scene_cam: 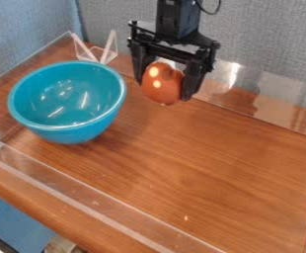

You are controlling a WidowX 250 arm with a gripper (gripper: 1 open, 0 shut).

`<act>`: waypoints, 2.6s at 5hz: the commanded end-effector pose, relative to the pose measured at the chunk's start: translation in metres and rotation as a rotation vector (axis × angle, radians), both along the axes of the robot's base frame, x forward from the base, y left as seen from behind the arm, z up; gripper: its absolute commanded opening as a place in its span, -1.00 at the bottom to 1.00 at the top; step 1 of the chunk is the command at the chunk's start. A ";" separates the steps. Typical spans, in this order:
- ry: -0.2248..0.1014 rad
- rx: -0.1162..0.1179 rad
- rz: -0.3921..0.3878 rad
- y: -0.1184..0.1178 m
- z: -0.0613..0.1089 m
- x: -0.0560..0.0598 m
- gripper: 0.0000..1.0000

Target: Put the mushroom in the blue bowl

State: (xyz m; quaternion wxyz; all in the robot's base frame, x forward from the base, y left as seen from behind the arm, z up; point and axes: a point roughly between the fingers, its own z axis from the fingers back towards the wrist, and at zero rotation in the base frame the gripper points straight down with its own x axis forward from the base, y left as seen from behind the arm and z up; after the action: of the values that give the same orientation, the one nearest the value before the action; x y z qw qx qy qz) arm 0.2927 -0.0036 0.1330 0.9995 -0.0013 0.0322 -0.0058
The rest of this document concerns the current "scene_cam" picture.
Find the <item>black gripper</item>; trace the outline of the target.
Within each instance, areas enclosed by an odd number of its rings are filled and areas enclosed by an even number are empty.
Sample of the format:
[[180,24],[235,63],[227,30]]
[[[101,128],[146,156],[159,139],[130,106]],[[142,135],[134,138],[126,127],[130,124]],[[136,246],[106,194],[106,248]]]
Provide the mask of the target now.
[[214,69],[219,42],[198,30],[178,39],[159,33],[151,22],[131,21],[130,27],[128,47],[136,81],[143,82],[144,71],[158,57],[186,64],[180,100],[188,101],[200,88],[206,73]]

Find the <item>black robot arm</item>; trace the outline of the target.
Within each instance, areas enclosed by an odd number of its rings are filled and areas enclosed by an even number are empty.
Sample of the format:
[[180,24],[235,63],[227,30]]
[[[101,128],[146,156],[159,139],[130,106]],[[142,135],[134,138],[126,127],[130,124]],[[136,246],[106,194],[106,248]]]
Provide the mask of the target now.
[[155,22],[128,22],[135,78],[143,83],[144,71],[159,58],[186,66],[180,86],[180,100],[188,101],[198,93],[206,74],[215,69],[218,41],[199,32],[203,0],[156,0]]

